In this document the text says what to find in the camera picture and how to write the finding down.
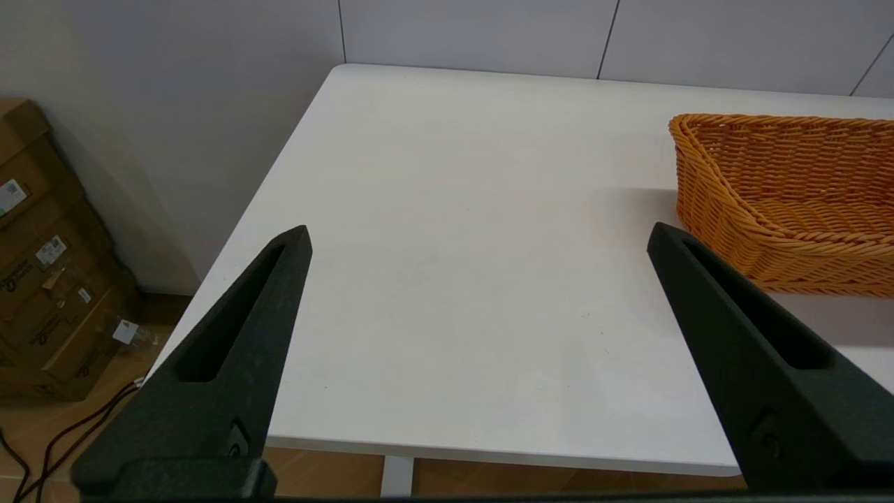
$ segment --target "floor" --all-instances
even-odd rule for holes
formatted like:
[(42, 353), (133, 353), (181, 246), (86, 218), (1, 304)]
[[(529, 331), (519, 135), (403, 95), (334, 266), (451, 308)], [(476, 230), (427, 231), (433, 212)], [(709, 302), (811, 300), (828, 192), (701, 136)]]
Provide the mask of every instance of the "floor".
[[(46, 444), (56, 433), (94, 412), (127, 382), (146, 373), (187, 302), (188, 299), (183, 297), (150, 297), (142, 326), (156, 336), (155, 344), (119, 352), (86, 400), (74, 404), (3, 405), (0, 410), (0, 428), (7, 441), (32, 467), (32, 471), (39, 469)], [(58, 455), (69, 445), (70, 442), (62, 441), (54, 452)], [(268, 448), (265, 459), (279, 481), (277, 494), (283, 496), (347, 498), (377, 497), (379, 494), (384, 462), (381, 456)], [(70, 465), (71, 461), (50, 477), (41, 499), (43, 503), (74, 503), (79, 500), (77, 491), (69, 482)], [(0, 501), (13, 500), (20, 480), (21, 468), (6, 453), (0, 452)], [(416, 461), (413, 485), (413, 493), (418, 496), (746, 488), (741, 477), (724, 479), (435, 459)], [(34, 498), (35, 493), (32, 492), (25, 501), (34, 502)]]

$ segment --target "wicker basket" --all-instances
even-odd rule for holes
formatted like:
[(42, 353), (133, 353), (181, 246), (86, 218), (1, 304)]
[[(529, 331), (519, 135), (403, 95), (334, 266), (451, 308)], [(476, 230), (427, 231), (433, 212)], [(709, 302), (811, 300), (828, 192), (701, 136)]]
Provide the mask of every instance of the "wicker basket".
[(894, 297), (894, 122), (678, 115), (677, 212), (765, 290)]

